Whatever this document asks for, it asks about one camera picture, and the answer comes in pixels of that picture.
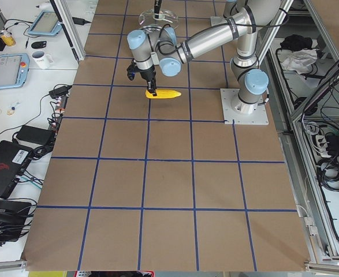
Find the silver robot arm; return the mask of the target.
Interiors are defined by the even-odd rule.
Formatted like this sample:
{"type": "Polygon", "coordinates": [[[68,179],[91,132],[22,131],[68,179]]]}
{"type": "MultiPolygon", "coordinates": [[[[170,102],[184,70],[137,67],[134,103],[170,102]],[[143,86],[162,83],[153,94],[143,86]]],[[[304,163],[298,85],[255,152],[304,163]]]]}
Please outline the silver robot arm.
{"type": "Polygon", "coordinates": [[[281,12],[281,1],[227,1],[225,16],[215,25],[206,19],[197,20],[196,33],[182,42],[176,36],[170,22],[166,24],[148,24],[128,33],[127,42],[133,59],[127,68],[127,77],[134,80],[141,77],[146,83],[145,95],[149,99],[175,99],[181,92],[172,88],[158,88],[157,77],[185,76],[181,73],[185,64],[195,61],[191,69],[204,77],[195,80],[195,85],[203,84],[209,88],[218,85],[219,73],[227,73],[216,62],[222,62],[225,46],[233,46],[234,53],[230,67],[236,84],[241,92],[237,102],[245,107],[258,106],[258,94],[247,89],[245,80],[249,71],[257,68],[261,58],[256,55],[258,31],[263,28],[277,30],[274,17],[281,12]]]}

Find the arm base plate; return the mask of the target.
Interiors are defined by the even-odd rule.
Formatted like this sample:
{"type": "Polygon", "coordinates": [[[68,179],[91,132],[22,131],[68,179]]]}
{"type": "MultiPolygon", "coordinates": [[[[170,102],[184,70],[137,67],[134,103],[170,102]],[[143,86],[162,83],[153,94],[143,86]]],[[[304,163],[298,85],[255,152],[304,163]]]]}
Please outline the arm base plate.
{"type": "Polygon", "coordinates": [[[220,26],[229,26],[229,20],[227,18],[211,16],[210,17],[211,27],[220,25],[220,26]]]}
{"type": "Polygon", "coordinates": [[[254,104],[246,104],[239,99],[239,89],[221,88],[223,121],[225,124],[236,125],[268,125],[269,120],[262,96],[254,104]]]}

